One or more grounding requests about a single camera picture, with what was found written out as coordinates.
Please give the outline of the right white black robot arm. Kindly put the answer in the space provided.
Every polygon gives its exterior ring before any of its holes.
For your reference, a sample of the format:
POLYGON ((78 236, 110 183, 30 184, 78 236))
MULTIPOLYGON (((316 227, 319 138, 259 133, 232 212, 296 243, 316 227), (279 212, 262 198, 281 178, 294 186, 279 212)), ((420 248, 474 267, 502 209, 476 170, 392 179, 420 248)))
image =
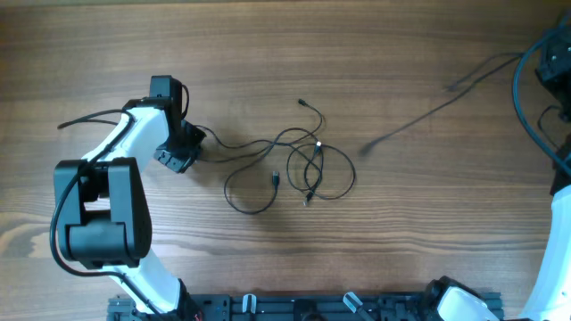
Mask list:
POLYGON ((519 80, 530 56, 540 51, 535 74, 559 101, 562 117, 570 120, 570 26, 561 23, 544 33, 521 57, 512 80, 512 101, 526 133, 553 161, 555 177, 550 189, 550 235, 534 288, 519 317, 529 320, 570 318, 570 142, 554 149, 532 128, 519 100, 519 80))

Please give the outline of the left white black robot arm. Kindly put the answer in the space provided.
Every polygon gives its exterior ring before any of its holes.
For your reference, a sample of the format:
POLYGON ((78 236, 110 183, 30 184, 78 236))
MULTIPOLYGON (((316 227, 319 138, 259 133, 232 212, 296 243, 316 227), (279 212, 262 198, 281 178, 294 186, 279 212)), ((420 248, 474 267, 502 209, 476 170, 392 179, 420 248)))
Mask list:
POLYGON ((149 95, 118 110, 120 122, 91 152, 54 169, 50 251, 79 277, 108 276, 143 320, 200 320, 184 283, 151 249, 153 226, 141 174, 150 160, 182 174, 206 137, 186 121, 189 93, 171 75, 153 76, 149 95))

